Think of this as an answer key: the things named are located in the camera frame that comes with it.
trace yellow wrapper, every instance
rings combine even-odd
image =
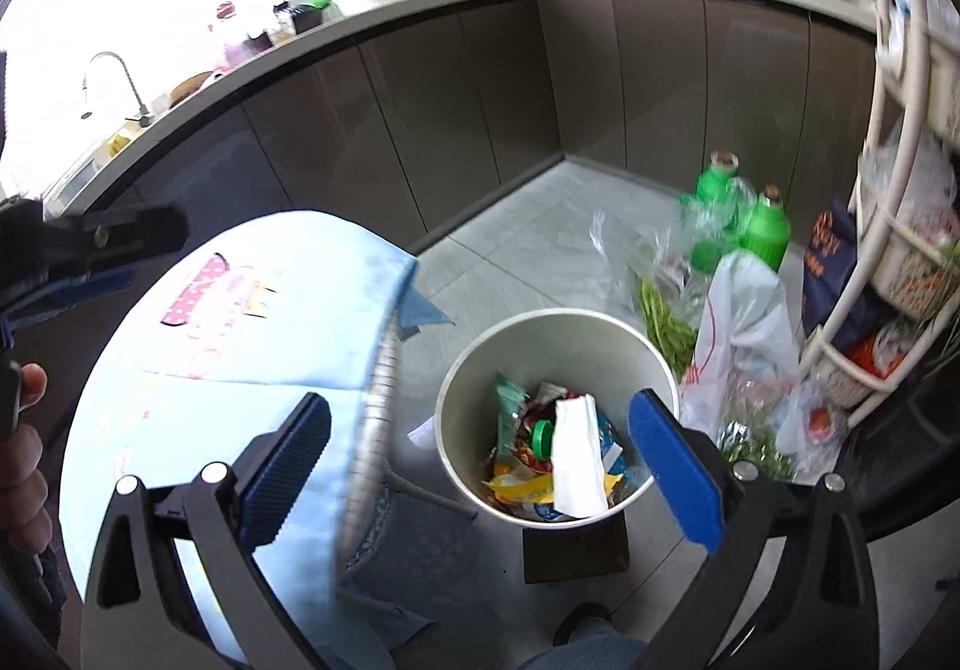
[[[613,492],[623,475],[604,475],[603,488],[606,496]],[[553,475],[539,475],[531,480],[524,481],[515,475],[497,475],[490,481],[484,481],[484,486],[493,491],[499,502],[505,505],[552,505],[553,504]]]

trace table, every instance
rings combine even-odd
[[[97,361],[67,440],[61,525],[80,592],[117,478],[190,481],[212,460],[232,462],[314,390],[330,406],[330,443],[254,558],[315,641],[383,487],[394,310],[415,267],[353,223],[297,211],[224,232],[161,277]],[[192,543],[178,551],[215,645],[241,657]]]

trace trash can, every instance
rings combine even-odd
[[[487,502],[484,462],[496,444],[496,373],[534,394],[544,379],[592,394],[624,445],[628,465],[646,478],[627,499],[602,515],[541,523],[501,512]],[[480,510],[529,529],[563,530],[602,521],[640,499],[653,477],[627,435],[627,407],[640,390],[652,388],[678,414],[677,384],[664,357],[643,334],[601,312],[536,310],[485,331],[455,361],[437,398],[435,425],[440,459],[453,483]]]

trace human hand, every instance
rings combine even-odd
[[[20,409],[27,409],[43,398],[47,373],[37,364],[28,363],[20,374]],[[53,538],[53,523],[43,507],[47,481],[37,469],[42,453],[40,435],[26,423],[0,441],[0,530],[7,530],[13,548],[27,554],[40,553]]]

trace shoe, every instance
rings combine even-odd
[[[560,627],[553,635],[553,645],[565,646],[573,635],[573,630],[589,618],[602,618],[605,621],[613,621],[611,612],[600,605],[600,603],[581,603],[574,608],[562,622]]]

